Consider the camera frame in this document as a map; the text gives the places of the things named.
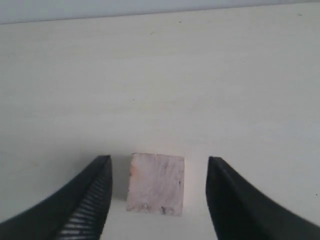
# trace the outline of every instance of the white wall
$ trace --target white wall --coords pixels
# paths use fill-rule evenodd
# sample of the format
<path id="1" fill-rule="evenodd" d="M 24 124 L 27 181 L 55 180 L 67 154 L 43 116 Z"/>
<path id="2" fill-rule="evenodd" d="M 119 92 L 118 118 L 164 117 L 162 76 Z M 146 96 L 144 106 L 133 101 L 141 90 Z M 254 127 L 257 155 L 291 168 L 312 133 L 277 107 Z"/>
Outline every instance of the white wall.
<path id="1" fill-rule="evenodd" d="M 0 0 L 0 24 L 230 8 L 309 0 Z"/>

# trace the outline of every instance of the black plastic claw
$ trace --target black plastic claw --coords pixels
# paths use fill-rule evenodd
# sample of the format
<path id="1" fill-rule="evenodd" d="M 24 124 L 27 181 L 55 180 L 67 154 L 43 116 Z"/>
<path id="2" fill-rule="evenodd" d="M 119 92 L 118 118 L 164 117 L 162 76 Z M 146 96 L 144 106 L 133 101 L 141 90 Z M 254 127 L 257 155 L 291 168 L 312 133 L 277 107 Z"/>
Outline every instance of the black plastic claw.
<path id="1" fill-rule="evenodd" d="M 320 228 L 278 205 L 220 157 L 210 157 L 206 198 L 219 240 L 320 240 Z"/>
<path id="2" fill-rule="evenodd" d="M 98 156 L 38 205 L 0 224 L 0 240 L 98 240 L 112 195 L 110 156 Z"/>

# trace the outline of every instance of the wooden block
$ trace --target wooden block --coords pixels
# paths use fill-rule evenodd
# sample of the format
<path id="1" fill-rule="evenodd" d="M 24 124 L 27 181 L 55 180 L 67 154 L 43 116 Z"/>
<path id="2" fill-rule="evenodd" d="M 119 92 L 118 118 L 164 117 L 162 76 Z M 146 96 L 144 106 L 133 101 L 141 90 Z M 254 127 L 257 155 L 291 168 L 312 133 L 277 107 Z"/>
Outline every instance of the wooden block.
<path id="1" fill-rule="evenodd" d="M 181 216 L 184 179 L 184 157 L 134 153 L 127 211 Z"/>

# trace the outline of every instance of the white table surface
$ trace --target white table surface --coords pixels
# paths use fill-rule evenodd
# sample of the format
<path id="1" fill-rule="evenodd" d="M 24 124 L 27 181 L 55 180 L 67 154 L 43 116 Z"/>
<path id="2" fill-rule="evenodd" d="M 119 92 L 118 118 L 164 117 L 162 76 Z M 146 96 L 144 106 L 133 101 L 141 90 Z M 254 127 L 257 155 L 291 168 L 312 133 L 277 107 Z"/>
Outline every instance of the white table surface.
<path id="1" fill-rule="evenodd" d="M 215 239 L 209 155 L 320 224 L 320 4 L 0 25 L 0 221 L 113 158 L 101 239 Z M 130 154 L 184 156 L 183 217 L 126 212 Z"/>

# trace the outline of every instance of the cube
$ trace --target cube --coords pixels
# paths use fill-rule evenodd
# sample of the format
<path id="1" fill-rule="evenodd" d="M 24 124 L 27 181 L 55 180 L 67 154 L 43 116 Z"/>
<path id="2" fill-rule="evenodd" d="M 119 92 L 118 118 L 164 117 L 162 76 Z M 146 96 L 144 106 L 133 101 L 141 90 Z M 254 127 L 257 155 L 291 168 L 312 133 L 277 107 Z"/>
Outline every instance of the cube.
<path id="1" fill-rule="evenodd" d="M 182 156 L 134 153 L 127 211 L 181 216 L 185 159 Z"/>

